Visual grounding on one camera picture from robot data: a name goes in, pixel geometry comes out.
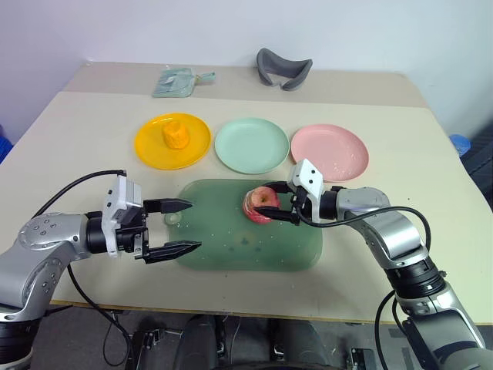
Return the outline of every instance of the black cable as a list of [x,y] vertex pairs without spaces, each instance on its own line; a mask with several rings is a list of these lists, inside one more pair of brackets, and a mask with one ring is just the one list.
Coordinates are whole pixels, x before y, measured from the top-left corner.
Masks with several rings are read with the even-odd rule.
[[[93,172],[89,173],[83,177],[80,177],[79,179],[72,181],[69,185],[61,189],[57,194],[55,194],[50,200],[48,200],[41,208],[39,208],[38,212],[35,213],[35,215],[32,217],[37,217],[43,213],[46,212],[48,208],[50,208],[63,194],[65,194],[67,191],[72,189],[73,187],[79,185],[80,183],[92,179],[94,177],[98,176],[105,176],[105,175],[121,175],[121,176],[126,176],[126,171],[125,170],[105,170],[105,171],[98,171],[98,172]],[[103,343],[103,353],[102,356],[105,359],[105,362],[110,365],[110,366],[120,366],[126,359],[129,357],[129,355],[132,357],[132,368],[136,368],[135,362],[134,362],[134,354],[133,354],[133,346],[132,346],[132,339],[130,338],[130,335],[127,330],[117,321],[114,320],[106,311],[104,311],[102,308],[100,308],[91,298],[88,297],[88,295],[82,290],[82,288],[79,285],[79,282],[75,278],[75,275],[72,270],[72,266],[70,264],[67,266],[67,271],[69,272],[70,275],[70,280],[72,280],[72,283],[74,284],[75,289],[78,291],[78,293],[86,300],[89,305],[91,305],[95,310],[97,310],[106,320],[110,322],[110,327],[111,325],[115,325],[116,328],[122,333],[125,342],[126,342],[126,355],[125,358],[118,364],[113,364],[108,361],[106,358],[106,352],[105,352],[105,344],[106,344],[106,338],[107,334],[105,336],[105,342]]]
[[380,302],[380,305],[377,309],[377,315],[375,316],[375,345],[377,346],[378,358],[382,364],[382,368],[384,370],[388,370],[387,363],[385,362],[384,353],[382,352],[382,345],[380,343],[380,316],[382,315],[382,311],[387,302],[394,296],[394,291],[391,291],[389,294],[385,296],[385,298]]
[[308,224],[308,225],[313,226],[313,227],[335,227],[335,226],[340,226],[340,225],[347,225],[347,224],[350,224],[351,222],[354,222],[354,221],[363,220],[364,218],[367,218],[367,217],[375,216],[377,214],[383,214],[383,213],[386,213],[386,212],[391,212],[391,211],[394,211],[394,210],[402,210],[402,211],[410,212],[410,213],[418,216],[418,218],[423,223],[423,226],[424,226],[424,234],[426,235],[426,241],[424,242],[424,245],[425,245],[426,249],[430,250],[430,247],[431,247],[431,230],[430,230],[430,224],[428,223],[428,220],[426,219],[426,217],[419,210],[415,210],[414,208],[401,207],[401,206],[385,207],[385,208],[380,208],[378,210],[372,210],[371,212],[367,212],[365,214],[360,214],[360,215],[355,216],[355,217],[352,217],[352,218],[348,218],[347,220],[334,221],[334,222],[327,222],[325,224],[319,224],[319,223],[313,222],[311,220],[308,220],[301,213],[301,209],[299,207],[296,207],[296,212],[297,212],[298,217],[305,224]]
[[82,290],[82,288],[79,285],[79,282],[75,278],[74,271],[72,270],[72,266],[67,266],[67,271],[69,272],[70,279],[72,280],[72,283],[75,286],[75,289],[78,291],[80,295],[86,300],[87,303],[89,303],[95,310],[97,310],[101,315],[105,317],[106,320],[110,322],[111,325],[115,325],[118,330],[120,330],[120,333],[122,333],[125,342],[126,342],[126,354],[125,358],[118,364],[113,364],[108,361],[106,358],[106,353],[105,353],[105,345],[103,343],[103,351],[102,351],[102,356],[105,359],[105,362],[113,367],[120,366],[126,359],[129,357],[129,355],[132,355],[132,361],[134,359],[133,356],[133,346],[132,346],[132,339],[130,338],[130,335],[127,330],[115,319],[113,319],[108,312],[104,311],[102,308],[100,308],[91,298],[87,296],[87,294]]
[[68,310],[69,308],[74,307],[73,304],[68,304],[66,306],[58,307],[58,308],[53,308],[51,310],[46,310],[45,311],[45,317],[47,318],[50,315],[56,314],[57,312],[61,312],[64,310]]
[[[120,323],[120,321],[118,320],[118,315],[117,314],[113,314],[113,319],[116,322]],[[125,357],[123,357],[122,361],[120,361],[118,363],[113,364],[113,363],[111,363],[110,360],[108,360],[108,358],[106,357],[106,342],[108,341],[109,333],[111,332],[111,328],[112,327],[113,327],[113,323],[110,322],[109,325],[108,325],[108,330],[106,330],[105,339],[104,339],[104,341],[102,341],[102,356],[103,356],[103,358],[105,359],[105,362],[108,365],[110,365],[110,366],[112,366],[112,367],[115,368],[117,366],[120,366],[121,364],[123,364],[126,361],[126,359],[129,357],[129,352],[127,351],[127,353],[125,354]]]
[[392,302],[392,316],[394,316],[394,321],[399,327],[399,329],[402,331],[402,334],[404,334],[404,337],[407,337],[406,332],[404,331],[404,327],[401,324],[401,321],[399,320],[399,317],[397,316],[397,299],[394,298],[394,301]]
[[106,170],[106,171],[98,171],[98,172],[93,172],[88,175],[82,176],[79,179],[72,181],[69,185],[61,189],[57,194],[55,194],[50,200],[48,200],[43,207],[39,208],[38,212],[34,214],[34,217],[39,216],[40,214],[44,214],[48,208],[51,207],[52,204],[54,204],[63,194],[65,194],[67,191],[75,187],[76,185],[79,185],[81,182],[84,182],[86,180],[92,179],[93,177],[97,176],[104,176],[104,175],[122,175],[126,176],[126,171],[125,170]]

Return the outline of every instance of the green cutting board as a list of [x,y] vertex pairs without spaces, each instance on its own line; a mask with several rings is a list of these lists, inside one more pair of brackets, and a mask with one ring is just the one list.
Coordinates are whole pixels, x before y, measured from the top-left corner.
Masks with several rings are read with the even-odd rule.
[[[179,197],[193,207],[169,225],[172,241],[201,241],[178,259],[196,270],[299,271],[315,265],[322,253],[322,230],[288,222],[255,224],[242,211],[245,194],[269,180],[198,180]],[[285,210],[290,195],[280,194]]]

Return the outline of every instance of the white wall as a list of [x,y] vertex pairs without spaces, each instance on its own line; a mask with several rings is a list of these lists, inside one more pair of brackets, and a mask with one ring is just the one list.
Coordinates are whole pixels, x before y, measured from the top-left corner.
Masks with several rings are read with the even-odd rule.
[[[17,14],[5,16],[5,6]],[[491,0],[6,0],[0,7],[0,52],[8,55],[0,122],[12,120],[14,140],[83,58],[245,66],[264,46],[312,58],[317,69],[403,72],[449,133],[470,136],[491,112]]]

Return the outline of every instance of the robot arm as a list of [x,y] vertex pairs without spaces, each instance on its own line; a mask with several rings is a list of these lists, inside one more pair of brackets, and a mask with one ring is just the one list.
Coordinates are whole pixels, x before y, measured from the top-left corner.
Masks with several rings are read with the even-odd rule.
[[72,262],[118,251],[134,253],[147,264],[194,251],[195,241],[173,241],[149,248],[148,214],[185,210],[180,199],[141,199],[140,186],[118,176],[103,211],[43,214],[32,218],[14,245],[0,255],[0,370],[28,368],[39,323],[65,268]]
[[[308,160],[299,162],[288,182],[265,184],[293,193],[291,210],[259,207],[264,216],[322,227],[321,218],[347,221],[390,206],[378,189],[333,187],[323,192],[323,178]],[[365,239],[409,316],[404,330],[421,366],[426,369],[491,368],[493,352],[462,307],[450,284],[428,255],[418,230],[396,210],[348,223]]]

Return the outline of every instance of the yellow food item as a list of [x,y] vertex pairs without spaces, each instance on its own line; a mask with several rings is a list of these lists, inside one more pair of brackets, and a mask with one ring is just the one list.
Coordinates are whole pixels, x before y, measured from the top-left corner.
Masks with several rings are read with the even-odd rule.
[[190,135],[180,121],[171,120],[163,125],[164,142],[171,149],[183,149],[190,142]]

